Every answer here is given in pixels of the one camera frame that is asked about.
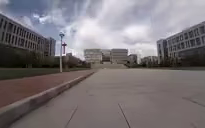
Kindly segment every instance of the sidewalk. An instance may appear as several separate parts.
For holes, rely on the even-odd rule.
[[[92,72],[92,70],[64,72],[0,81],[0,108]]]

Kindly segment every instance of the curb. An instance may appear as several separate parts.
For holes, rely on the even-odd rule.
[[[95,72],[89,73],[85,76],[80,76],[74,80],[62,83],[54,88],[48,89],[39,94],[27,97],[23,100],[12,103],[8,106],[0,108],[0,128],[7,128],[16,120],[20,119],[24,115],[28,114],[32,110],[42,106],[44,103],[48,102],[50,99],[58,96],[65,90],[71,88],[72,86],[78,84],[89,76],[93,75]]]

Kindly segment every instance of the pavement joint line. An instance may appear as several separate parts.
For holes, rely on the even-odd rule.
[[[125,119],[125,122],[126,122],[127,125],[128,125],[128,128],[131,128],[131,125],[130,125],[130,123],[129,123],[127,117],[125,116],[125,113],[124,113],[124,111],[123,111],[123,109],[122,109],[122,107],[121,107],[121,105],[120,105],[119,103],[118,103],[118,106],[119,106],[119,108],[121,109],[121,113],[122,113],[122,115],[123,115],[123,117],[124,117],[124,119]]]
[[[72,112],[72,115],[71,115],[70,119],[68,120],[68,122],[66,123],[65,128],[68,128],[69,123],[71,122],[72,118],[74,117],[74,115],[75,115],[77,109],[78,109],[78,105],[76,106],[76,108],[75,108],[74,111]]]
[[[205,108],[205,105],[204,105],[204,104],[201,104],[201,103],[199,103],[199,102],[197,102],[197,101],[194,101],[194,100],[192,100],[192,99],[189,99],[189,98],[187,98],[187,97],[183,97],[182,99],[184,99],[184,100],[186,100],[186,101],[189,101],[189,102],[191,102],[191,103],[197,104],[197,105],[199,105],[199,106]]]

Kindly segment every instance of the grass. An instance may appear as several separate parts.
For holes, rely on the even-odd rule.
[[[86,70],[85,68],[72,68],[64,72]],[[0,80],[16,79],[23,77],[40,76],[59,73],[58,68],[0,68]]]

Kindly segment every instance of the pole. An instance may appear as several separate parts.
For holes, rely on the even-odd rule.
[[[60,72],[62,72],[62,36],[61,36],[61,48],[60,48]]]

